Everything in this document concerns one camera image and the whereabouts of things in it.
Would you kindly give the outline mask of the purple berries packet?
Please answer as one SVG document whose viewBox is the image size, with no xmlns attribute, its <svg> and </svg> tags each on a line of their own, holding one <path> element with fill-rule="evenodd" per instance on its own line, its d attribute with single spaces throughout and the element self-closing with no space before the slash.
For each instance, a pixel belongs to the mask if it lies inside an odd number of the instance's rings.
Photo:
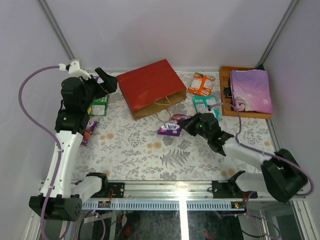
<svg viewBox="0 0 320 240">
<path fill-rule="evenodd" d="M 157 134 L 179 137 L 182 131 L 182 127 L 179 126 L 179 122 L 187 120 L 190 117 L 190 115 L 174 114 L 168 122 L 162 124 L 162 126 L 157 130 Z"/>
<path fill-rule="evenodd" d="M 83 135 L 83 138 L 82 138 L 82 142 L 81 142 L 81 145 L 82 146 L 87 146 L 88 145 L 88 142 L 95 130 L 95 128 L 97 127 L 97 125 L 99 124 L 98 121 L 89 121 L 86 128 L 85 128 L 85 132 L 84 132 L 84 135 Z"/>
</svg>

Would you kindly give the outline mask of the orange wooden tray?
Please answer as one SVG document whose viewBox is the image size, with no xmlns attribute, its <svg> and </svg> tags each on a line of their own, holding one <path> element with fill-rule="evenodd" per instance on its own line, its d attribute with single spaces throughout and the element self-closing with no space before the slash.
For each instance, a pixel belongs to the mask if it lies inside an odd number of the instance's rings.
<svg viewBox="0 0 320 240">
<path fill-rule="evenodd" d="M 242 67 L 242 66 L 227 66 L 222 65 L 219 69 L 219 82 L 220 82 L 220 98 L 222 105 L 222 115 L 228 117 L 237 117 L 238 114 L 233 110 L 231 105 L 233 100 L 225 96 L 225 89 L 231 86 L 230 75 L 233 70 L 235 71 L 248 71 L 253 70 L 253 67 Z M 241 118 L 253 118 L 253 119 L 265 119 L 268 120 L 272 117 L 272 114 L 260 113 L 254 111 L 245 111 L 240 112 Z"/>
</svg>

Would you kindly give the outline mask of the red brown paper bag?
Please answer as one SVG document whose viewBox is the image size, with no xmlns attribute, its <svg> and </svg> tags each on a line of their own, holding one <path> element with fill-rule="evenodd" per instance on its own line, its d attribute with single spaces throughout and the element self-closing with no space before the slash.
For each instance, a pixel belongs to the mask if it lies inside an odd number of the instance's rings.
<svg viewBox="0 0 320 240">
<path fill-rule="evenodd" d="M 160 60 L 117 76 L 134 120 L 156 114 L 187 98 L 187 88 L 170 63 Z"/>
</svg>

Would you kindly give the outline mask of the purple snack packet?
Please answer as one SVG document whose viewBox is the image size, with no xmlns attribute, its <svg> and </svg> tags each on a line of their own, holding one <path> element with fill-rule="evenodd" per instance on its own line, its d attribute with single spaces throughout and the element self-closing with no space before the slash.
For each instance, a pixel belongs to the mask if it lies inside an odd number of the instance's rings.
<svg viewBox="0 0 320 240">
<path fill-rule="evenodd" d="M 103 82 L 103 80 L 102 80 L 99 76 L 95 76 L 95 77 L 94 77 L 94 80 L 95 80 L 98 84 L 100 84 L 100 83 Z"/>
</svg>

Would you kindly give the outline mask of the teal snack packet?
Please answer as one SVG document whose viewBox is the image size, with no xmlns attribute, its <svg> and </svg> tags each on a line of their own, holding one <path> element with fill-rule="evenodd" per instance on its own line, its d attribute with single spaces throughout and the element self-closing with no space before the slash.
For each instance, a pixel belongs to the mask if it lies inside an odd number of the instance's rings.
<svg viewBox="0 0 320 240">
<path fill-rule="evenodd" d="M 222 120 L 222 115 L 220 113 L 219 106 L 214 95 L 196 95 L 192 98 L 192 101 L 197 113 L 211 113 L 218 121 Z"/>
</svg>

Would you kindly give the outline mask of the red green snack packet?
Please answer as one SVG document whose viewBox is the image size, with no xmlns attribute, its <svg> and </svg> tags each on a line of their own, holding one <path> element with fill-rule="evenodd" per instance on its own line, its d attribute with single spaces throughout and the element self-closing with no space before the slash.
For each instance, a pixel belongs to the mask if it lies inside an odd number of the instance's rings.
<svg viewBox="0 0 320 240">
<path fill-rule="evenodd" d="M 88 108 L 88 114 L 90 116 L 106 116 L 108 109 L 109 95 L 95 99 Z"/>
</svg>

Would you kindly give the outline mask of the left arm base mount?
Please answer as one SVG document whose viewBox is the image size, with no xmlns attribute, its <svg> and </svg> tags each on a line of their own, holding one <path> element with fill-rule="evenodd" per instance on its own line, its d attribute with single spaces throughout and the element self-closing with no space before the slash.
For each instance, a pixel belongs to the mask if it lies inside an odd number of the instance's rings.
<svg viewBox="0 0 320 240">
<path fill-rule="evenodd" d="M 124 182 L 109 182 L 108 177 L 105 173 L 101 172 L 90 172 L 86 176 L 88 177 L 98 177 L 101 180 L 101 188 L 99 191 L 95 192 L 92 198 L 123 198 L 125 192 Z"/>
</svg>

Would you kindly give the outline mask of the floral table mat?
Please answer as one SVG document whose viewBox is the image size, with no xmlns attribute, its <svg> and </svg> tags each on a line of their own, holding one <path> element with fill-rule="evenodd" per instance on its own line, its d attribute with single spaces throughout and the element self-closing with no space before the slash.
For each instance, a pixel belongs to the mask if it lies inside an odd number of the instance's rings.
<svg viewBox="0 0 320 240">
<path fill-rule="evenodd" d="M 236 172 L 258 170 L 245 162 L 213 152 L 200 136 L 182 131 L 179 136 L 159 135 L 158 129 L 175 114 L 196 113 L 193 95 L 154 115 L 132 118 L 120 90 L 108 99 L 105 116 L 98 122 L 85 146 L 80 146 L 72 178 L 91 172 L 109 180 L 226 180 Z"/>
</svg>

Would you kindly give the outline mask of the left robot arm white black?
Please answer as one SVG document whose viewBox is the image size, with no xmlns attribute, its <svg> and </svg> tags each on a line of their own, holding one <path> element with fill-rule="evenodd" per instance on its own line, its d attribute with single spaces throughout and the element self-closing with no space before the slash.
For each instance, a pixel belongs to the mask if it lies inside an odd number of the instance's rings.
<svg viewBox="0 0 320 240">
<path fill-rule="evenodd" d="M 98 83 L 85 71 L 71 71 L 61 83 L 61 106 L 55 121 L 55 150 L 47 178 L 39 195 L 31 196 L 29 207 L 46 220 L 75 222 L 82 205 L 93 195 L 105 197 L 110 190 L 104 173 L 88 173 L 79 185 L 72 188 L 72 170 L 76 155 L 85 135 L 90 116 L 88 109 L 95 99 L 100 99 L 117 90 L 118 79 L 100 67 L 95 72 L 102 79 Z"/>
</svg>

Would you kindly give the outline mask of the black object in tray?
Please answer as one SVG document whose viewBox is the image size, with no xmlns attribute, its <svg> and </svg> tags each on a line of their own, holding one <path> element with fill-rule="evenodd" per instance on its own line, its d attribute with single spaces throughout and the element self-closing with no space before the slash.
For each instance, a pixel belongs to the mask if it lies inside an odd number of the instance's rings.
<svg viewBox="0 0 320 240">
<path fill-rule="evenodd" d="M 230 86 L 225 87 L 225 88 L 223 89 L 223 94 L 224 94 L 224 97 L 225 97 L 225 98 L 231 99 L 231 98 L 233 97 L 231 87 L 230 87 Z"/>
</svg>

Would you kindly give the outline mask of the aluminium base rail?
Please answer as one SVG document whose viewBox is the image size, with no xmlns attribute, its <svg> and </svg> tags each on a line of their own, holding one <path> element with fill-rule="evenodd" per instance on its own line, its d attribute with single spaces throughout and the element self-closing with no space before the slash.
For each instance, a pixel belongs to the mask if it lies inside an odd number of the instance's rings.
<svg viewBox="0 0 320 240">
<path fill-rule="evenodd" d="M 246 200 L 274 202 L 268 193 L 238 193 L 224 190 L 225 181 L 111 180 L 102 196 L 83 201 L 83 210 L 245 211 Z"/>
</svg>

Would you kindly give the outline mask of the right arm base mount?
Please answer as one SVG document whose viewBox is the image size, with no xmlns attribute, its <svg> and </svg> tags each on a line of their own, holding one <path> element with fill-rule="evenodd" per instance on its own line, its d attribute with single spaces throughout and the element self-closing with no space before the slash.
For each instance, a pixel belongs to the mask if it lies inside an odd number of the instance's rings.
<svg viewBox="0 0 320 240">
<path fill-rule="evenodd" d="M 244 177 L 251 176 L 253 179 L 258 179 L 261 177 L 261 173 L 249 173 L 244 170 L 240 170 L 231 176 L 228 180 L 212 180 L 211 181 L 211 191 L 210 188 L 207 191 L 213 194 L 214 199 L 246 199 L 250 192 L 253 192 L 251 197 L 253 199 L 258 198 L 258 193 L 253 190 L 243 191 L 236 183 L 239 177 L 240 180 L 244 181 Z"/>
</svg>

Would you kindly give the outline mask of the purple princess cloth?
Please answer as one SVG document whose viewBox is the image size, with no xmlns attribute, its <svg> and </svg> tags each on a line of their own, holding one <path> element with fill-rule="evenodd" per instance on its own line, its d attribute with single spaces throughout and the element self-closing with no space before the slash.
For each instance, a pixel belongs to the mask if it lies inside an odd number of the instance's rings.
<svg viewBox="0 0 320 240">
<path fill-rule="evenodd" d="M 230 74 L 233 106 L 239 112 L 272 114 L 269 75 L 265 70 L 233 70 Z"/>
</svg>

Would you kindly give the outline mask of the orange snack packet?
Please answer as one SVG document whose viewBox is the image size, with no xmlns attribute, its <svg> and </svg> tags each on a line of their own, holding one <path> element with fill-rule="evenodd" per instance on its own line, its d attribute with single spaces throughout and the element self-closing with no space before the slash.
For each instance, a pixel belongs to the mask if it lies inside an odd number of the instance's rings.
<svg viewBox="0 0 320 240">
<path fill-rule="evenodd" d="M 215 80 L 216 78 L 214 76 L 208 76 L 196 72 L 187 91 L 198 96 L 209 96 L 212 93 Z"/>
</svg>

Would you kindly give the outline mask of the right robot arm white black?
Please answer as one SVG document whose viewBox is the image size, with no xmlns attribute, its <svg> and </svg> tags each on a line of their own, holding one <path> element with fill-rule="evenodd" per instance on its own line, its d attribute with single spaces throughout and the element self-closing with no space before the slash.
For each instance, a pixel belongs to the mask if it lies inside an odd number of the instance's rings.
<svg viewBox="0 0 320 240">
<path fill-rule="evenodd" d="M 293 155 L 282 148 L 270 153 L 241 143 L 237 135 L 223 131 L 212 113 L 197 113 L 182 120 L 179 126 L 191 136 L 201 136 L 211 150 L 238 159 L 258 169 L 259 173 L 239 171 L 228 180 L 228 192 L 240 197 L 245 192 L 269 193 L 280 203 L 299 195 L 308 183 Z"/>
</svg>

